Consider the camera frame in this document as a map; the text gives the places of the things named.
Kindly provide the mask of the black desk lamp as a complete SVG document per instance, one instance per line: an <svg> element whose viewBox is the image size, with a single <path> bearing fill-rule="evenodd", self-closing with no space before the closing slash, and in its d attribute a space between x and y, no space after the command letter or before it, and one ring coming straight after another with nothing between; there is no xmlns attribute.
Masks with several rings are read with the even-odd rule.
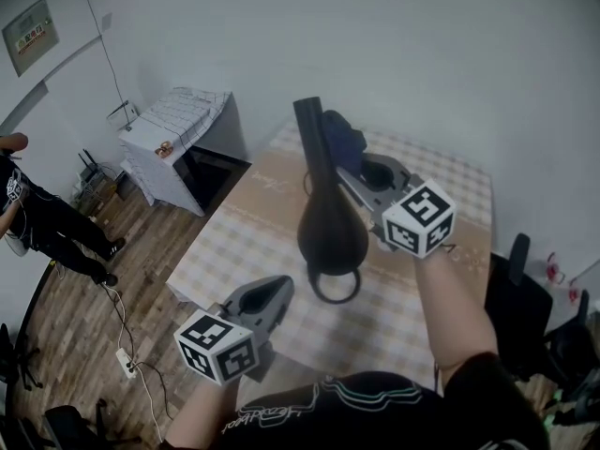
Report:
<svg viewBox="0 0 600 450"><path fill-rule="evenodd" d="M293 103L296 122L311 183L297 231L297 243L307 264L307 278L324 303L342 305L352 301L361 288L359 267L368 253L368 231L339 187L338 174L323 131L323 108L318 97ZM349 295L334 299L320 288L321 276L351 274Z"/></svg>

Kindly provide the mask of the grey chair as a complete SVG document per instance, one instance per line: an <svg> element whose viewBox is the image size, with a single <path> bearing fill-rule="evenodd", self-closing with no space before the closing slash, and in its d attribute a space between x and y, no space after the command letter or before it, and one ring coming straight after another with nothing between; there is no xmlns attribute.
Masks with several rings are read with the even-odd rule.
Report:
<svg viewBox="0 0 600 450"><path fill-rule="evenodd" d="M27 254L27 246L17 235L15 235L12 232L6 232L4 234L4 238L9 248L13 251L15 255L17 255L18 257L23 257Z"/></svg>

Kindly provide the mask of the small cloth-covered side table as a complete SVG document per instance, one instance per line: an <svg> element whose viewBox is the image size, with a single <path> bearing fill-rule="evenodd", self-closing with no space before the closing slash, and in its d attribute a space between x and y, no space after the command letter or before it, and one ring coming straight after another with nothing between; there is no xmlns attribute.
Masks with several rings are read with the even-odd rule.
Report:
<svg viewBox="0 0 600 450"><path fill-rule="evenodd" d="M175 87L120 134L129 176L149 204L162 201L198 217L204 215L174 169L174 163L212 126L230 95L230 92ZM166 141L172 142L173 152L160 158L155 150Z"/></svg>

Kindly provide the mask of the person's right forearm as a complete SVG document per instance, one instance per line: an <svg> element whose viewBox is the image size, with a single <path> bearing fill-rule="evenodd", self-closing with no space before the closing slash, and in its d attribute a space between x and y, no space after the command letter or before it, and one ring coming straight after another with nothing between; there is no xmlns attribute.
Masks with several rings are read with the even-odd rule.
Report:
<svg viewBox="0 0 600 450"><path fill-rule="evenodd" d="M443 386L471 358L498 352L496 333L477 294L441 248L414 260L427 339Z"/></svg>

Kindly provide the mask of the white power strip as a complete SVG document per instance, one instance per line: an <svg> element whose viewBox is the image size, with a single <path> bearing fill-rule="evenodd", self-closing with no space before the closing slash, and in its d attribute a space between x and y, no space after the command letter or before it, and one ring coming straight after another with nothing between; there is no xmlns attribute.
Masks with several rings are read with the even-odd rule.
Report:
<svg viewBox="0 0 600 450"><path fill-rule="evenodd" d="M135 379L138 371L128 353L123 348L118 348L115 355L126 377L130 380Z"/></svg>

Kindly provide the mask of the person's black printed shirt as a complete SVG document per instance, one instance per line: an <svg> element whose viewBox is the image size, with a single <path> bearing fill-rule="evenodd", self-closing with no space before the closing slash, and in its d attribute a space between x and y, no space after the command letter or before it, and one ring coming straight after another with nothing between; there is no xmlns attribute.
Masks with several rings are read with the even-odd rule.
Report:
<svg viewBox="0 0 600 450"><path fill-rule="evenodd" d="M466 361L441 395L368 371L266 395L226 413L202 450L550 450L500 359Z"/></svg>

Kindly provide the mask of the cardboard boxes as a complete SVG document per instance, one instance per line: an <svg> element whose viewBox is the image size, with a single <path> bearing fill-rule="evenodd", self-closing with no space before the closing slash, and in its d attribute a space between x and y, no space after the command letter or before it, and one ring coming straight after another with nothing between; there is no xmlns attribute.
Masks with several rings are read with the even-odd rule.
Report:
<svg viewBox="0 0 600 450"><path fill-rule="evenodd" d="M83 179L75 190L70 205L86 217L99 212L117 191L117 181L104 172Z"/></svg>

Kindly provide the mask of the dark blue wiping cloth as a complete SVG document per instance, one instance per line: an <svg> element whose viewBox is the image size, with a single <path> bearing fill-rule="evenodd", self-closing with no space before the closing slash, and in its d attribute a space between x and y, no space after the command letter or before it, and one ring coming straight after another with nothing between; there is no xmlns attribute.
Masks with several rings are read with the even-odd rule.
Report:
<svg viewBox="0 0 600 450"><path fill-rule="evenodd" d="M333 110L322 113L322 129L333 165L359 177L368 146L363 133L352 128L339 112Z"/></svg>

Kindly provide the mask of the grey wall panel box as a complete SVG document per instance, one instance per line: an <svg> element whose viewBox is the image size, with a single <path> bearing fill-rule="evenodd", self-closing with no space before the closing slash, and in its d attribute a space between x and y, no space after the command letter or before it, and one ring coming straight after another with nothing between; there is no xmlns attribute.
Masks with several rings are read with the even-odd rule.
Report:
<svg viewBox="0 0 600 450"><path fill-rule="evenodd" d="M2 36L18 77L59 42L46 0L37 0L14 18Z"/></svg>

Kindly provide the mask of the black chair base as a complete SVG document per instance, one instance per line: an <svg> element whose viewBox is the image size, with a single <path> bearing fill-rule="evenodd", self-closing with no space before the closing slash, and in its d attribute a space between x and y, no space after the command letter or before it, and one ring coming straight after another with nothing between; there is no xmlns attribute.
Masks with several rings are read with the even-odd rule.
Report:
<svg viewBox="0 0 600 450"><path fill-rule="evenodd" d="M39 389L44 387L29 367L31 360L40 354L40 348L29 349L28 343L29 338L26 334L20 335L15 343L12 343L8 327L4 323L0 324L0 383L12 385L22 380L26 391L31 391L33 385Z"/></svg>

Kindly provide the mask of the black router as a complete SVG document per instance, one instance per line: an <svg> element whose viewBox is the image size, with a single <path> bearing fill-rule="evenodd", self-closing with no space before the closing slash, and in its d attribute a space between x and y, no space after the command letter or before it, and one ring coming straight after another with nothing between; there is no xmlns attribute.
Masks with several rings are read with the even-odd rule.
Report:
<svg viewBox="0 0 600 450"><path fill-rule="evenodd" d="M94 179L101 177L104 174L102 167L93 159L91 154L86 150L82 150L82 154L78 154L84 165L83 171L80 173L84 183L91 183Z"/></svg>

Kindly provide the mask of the person's left forearm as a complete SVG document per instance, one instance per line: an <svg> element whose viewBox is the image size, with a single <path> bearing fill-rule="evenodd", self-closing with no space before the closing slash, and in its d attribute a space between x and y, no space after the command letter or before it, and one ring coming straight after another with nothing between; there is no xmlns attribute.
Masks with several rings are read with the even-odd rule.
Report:
<svg viewBox="0 0 600 450"><path fill-rule="evenodd" d="M202 379L172 420L163 447L208 450L226 417L235 411L240 379L225 385Z"/></svg>

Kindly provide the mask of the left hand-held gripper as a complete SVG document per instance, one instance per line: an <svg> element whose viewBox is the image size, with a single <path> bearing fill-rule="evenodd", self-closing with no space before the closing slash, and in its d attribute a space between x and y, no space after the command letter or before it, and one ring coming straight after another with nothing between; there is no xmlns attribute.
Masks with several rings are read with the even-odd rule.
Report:
<svg viewBox="0 0 600 450"><path fill-rule="evenodd" d="M293 295L291 277L264 277L234 290L223 305L195 311L173 334L184 363L217 385L242 376L261 382L275 358L270 337Z"/></svg>

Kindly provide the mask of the table with checkered tablecloth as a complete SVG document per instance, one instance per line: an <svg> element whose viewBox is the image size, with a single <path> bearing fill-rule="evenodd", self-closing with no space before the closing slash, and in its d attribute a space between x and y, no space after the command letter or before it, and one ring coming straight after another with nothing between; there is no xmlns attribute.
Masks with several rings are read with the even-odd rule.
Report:
<svg viewBox="0 0 600 450"><path fill-rule="evenodd" d="M289 122L208 219L169 286L180 299L209 308L241 285L287 275L294 296L271 338L279 355L329 374L383 370L431 386L434 362L411 256L371 238L360 284L323 277L328 302L312 291L297 246L306 171L297 126Z"/></svg>

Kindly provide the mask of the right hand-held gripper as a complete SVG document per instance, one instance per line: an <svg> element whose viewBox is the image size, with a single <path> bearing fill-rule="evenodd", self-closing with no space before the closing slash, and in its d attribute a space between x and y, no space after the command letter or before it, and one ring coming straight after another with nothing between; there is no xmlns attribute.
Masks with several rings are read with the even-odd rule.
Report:
<svg viewBox="0 0 600 450"><path fill-rule="evenodd" d="M336 171L341 185L360 205L372 215L382 214L382 223L374 225L371 231L392 251L426 258L454 231L456 203L433 179L391 205L386 192L376 192L404 188L411 173L399 160L365 153L363 179L367 185L341 167L336 167Z"/></svg>

